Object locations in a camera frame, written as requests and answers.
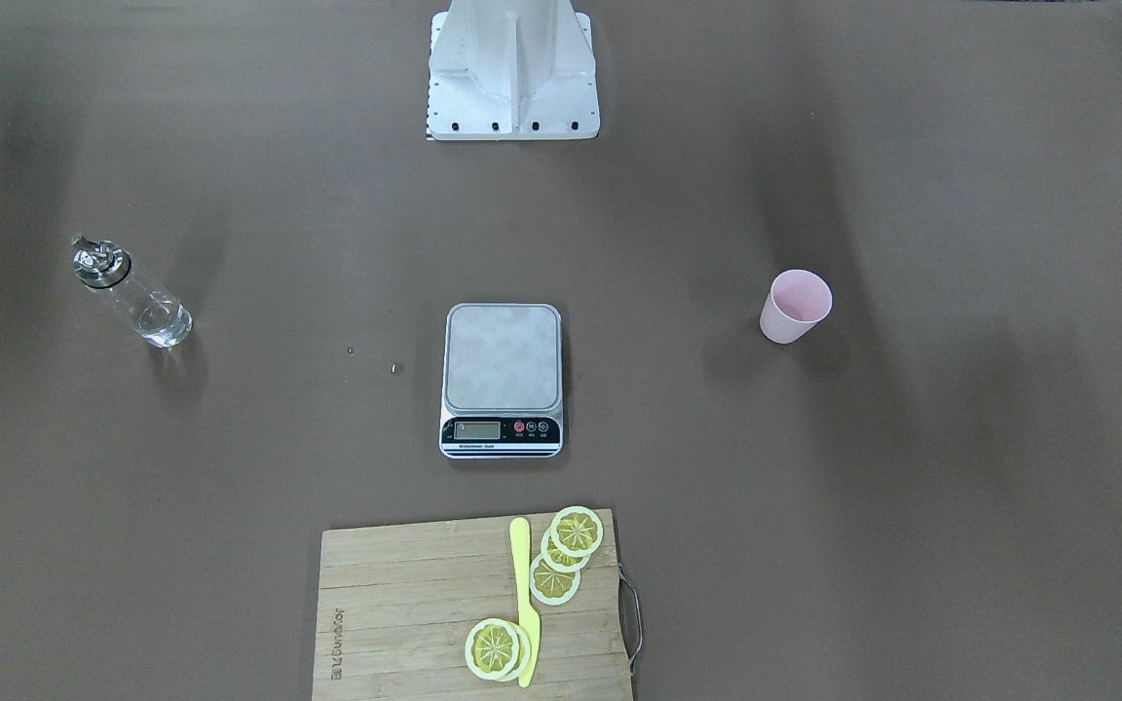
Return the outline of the pink plastic cup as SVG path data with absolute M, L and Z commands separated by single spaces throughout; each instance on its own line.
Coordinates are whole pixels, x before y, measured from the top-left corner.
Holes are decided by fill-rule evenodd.
M 804 336 L 833 310 L 833 290 L 821 276 L 793 268 L 779 274 L 770 286 L 760 314 L 763 336 L 789 345 Z

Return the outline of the glass sauce bottle metal cap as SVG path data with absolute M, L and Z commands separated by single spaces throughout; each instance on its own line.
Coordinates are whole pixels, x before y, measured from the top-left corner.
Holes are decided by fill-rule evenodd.
M 71 247 L 76 278 L 144 342 L 173 348 L 190 336 L 190 311 L 121 245 L 79 234 L 72 237 Z

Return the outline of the digital kitchen scale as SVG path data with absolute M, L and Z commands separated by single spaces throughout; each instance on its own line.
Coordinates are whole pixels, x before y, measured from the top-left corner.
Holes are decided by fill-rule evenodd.
M 549 459 L 564 443 L 560 312 L 548 303 L 451 307 L 436 439 L 442 456 Z

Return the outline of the lemon slice middle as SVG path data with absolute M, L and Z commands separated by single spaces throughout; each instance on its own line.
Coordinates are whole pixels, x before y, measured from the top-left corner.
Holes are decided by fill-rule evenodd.
M 589 555 L 567 555 L 564 551 L 553 544 L 551 535 L 549 535 L 549 531 L 544 531 L 542 534 L 540 554 L 542 554 L 542 562 L 548 565 L 548 568 L 552 569 L 553 572 L 578 572 L 580 569 L 586 568 L 589 562 Z

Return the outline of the lemon slice lower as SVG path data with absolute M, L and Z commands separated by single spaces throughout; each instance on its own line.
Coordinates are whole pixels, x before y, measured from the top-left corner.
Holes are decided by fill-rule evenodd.
M 549 565 L 542 556 L 535 556 L 531 562 L 527 587 L 536 602 L 548 607 L 561 607 L 573 600 L 578 593 L 580 570 L 561 572 Z

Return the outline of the yellow plastic knife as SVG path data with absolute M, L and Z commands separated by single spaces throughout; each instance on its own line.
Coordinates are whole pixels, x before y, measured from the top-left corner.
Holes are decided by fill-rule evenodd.
M 536 665 L 539 665 L 540 645 L 542 644 L 542 617 L 539 616 L 531 594 L 531 564 L 533 564 L 533 529 L 525 516 L 515 516 L 511 520 L 511 559 L 513 564 L 513 581 L 517 600 L 517 625 L 526 633 L 530 655 L 527 664 L 517 677 L 519 688 L 528 688 L 533 683 Z

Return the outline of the lemon slice behind front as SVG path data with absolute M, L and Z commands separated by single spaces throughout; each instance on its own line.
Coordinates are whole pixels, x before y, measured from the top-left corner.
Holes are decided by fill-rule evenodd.
M 531 658 L 533 658 L 533 648 L 531 647 L 528 634 L 517 624 L 508 622 L 508 626 L 511 626 L 511 629 L 513 634 L 516 635 L 518 642 L 517 655 L 513 658 L 515 661 L 513 661 L 512 667 L 507 667 L 502 676 L 498 677 L 498 682 L 502 683 L 516 682 L 516 680 L 525 673 Z

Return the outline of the bamboo cutting board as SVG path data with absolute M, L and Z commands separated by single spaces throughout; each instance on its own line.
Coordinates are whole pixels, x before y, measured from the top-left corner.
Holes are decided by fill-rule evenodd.
M 516 620 L 511 516 L 327 531 L 320 541 L 316 700 L 631 700 L 611 510 L 574 599 L 536 605 L 542 655 L 528 686 L 465 666 L 484 618 Z

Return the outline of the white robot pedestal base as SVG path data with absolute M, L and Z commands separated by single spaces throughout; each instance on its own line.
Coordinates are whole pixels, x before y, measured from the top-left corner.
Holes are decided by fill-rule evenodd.
M 427 138 L 600 133 L 592 22 L 570 1 L 454 1 L 433 15 L 429 39 Z

